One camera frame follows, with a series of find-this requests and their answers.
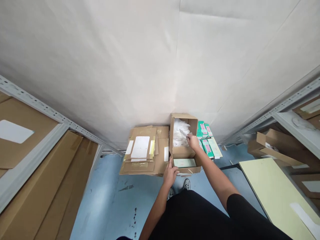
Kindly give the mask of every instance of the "pink and green box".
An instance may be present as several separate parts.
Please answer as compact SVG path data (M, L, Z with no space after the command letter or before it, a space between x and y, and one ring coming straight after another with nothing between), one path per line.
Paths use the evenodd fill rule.
M211 147L209 145L209 142L207 139L201 139L201 142L203 144L203 148L204 148L204 151L206 152L206 154L208 155L209 158L213 158L214 155L213 155L213 152L211 150Z

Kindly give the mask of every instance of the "blue floor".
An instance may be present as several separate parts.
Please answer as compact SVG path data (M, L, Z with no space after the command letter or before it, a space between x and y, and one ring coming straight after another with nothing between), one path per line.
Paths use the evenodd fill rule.
M244 144L230 146L222 151L223 158L217 159L218 167L252 160ZM162 184L161 177L147 175L122 175L119 170L122 158L107 155L99 160L81 202L70 239L111 240L120 236L138 239L149 211ZM264 215L243 173L237 169L224 170L238 191ZM225 214L217 195L212 190L202 170L188 177L191 189L206 198ZM173 187L182 188L184 177L177 177Z

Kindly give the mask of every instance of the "open cardboard box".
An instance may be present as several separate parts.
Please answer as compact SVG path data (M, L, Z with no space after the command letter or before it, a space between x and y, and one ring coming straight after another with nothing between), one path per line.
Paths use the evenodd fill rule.
M171 113L170 129L173 129L175 118L179 118L182 121L188 123L190 125L189 130L190 132L192 132L192 134L197 133L198 119L196 117L188 113ZM196 156L195 152L192 150L191 147L173 147L173 134L170 134L169 151L171 153L172 159L194 158L194 160L196 161L196 167L179 168L179 174L193 174L201 171L201 161L198 158L198 156Z
M248 143L248 153L255 157L270 155L274 159L281 160L287 166L299 166L303 163L296 160L295 152L301 151L304 146L294 137L269 129L268 133L257 132L257 139Z

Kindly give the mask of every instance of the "sneaker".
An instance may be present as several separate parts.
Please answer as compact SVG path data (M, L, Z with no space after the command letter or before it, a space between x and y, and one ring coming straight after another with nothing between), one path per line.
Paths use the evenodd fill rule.
M187 189L187 190L191 189L191 182L188 178L186 180L184 180L183 189Z
M174 195L174 190L173 190L173 188L170 188L169 193L168 193L168 196L167 196L167 201L168 201L170 198L172 198L173 195Z

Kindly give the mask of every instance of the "white paper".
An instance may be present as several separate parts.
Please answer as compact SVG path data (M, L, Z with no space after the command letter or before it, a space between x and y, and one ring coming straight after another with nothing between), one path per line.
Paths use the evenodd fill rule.
M308 168L309 167L309 165L307 165L307 164L302 164L302 165L299 165L299 166L292 166L292 168L295 168L295 169L297 169L297 168Z
M150 137L136 137L131 153L131 158L146 158Z
M299 216L316 240L320 240L320 226L313 222L309 215L303 210L299 203L290 203L290 207Z
M129 144L128 144L128 147L127 147L127 150L126 150L126 154L130 154L131 153L132 145L133 145L133 140L130 140Z
M146 161L146 158L131 158L131 162L142 162L142 161Z
M34 131L30 129L19 126L7 120L0 121L0 138L2 139L15 143L23 143L32 134L34 134Z
M301 111L307 112L307 113L314 113L316 111L320 110L320 99L317 99L313 101L312 103L309 103L307 106L304 106L300 108Z
M164 161L165 162L169 161L169 147L164 148Z
M310 192L320 192L320 181L302 181Z

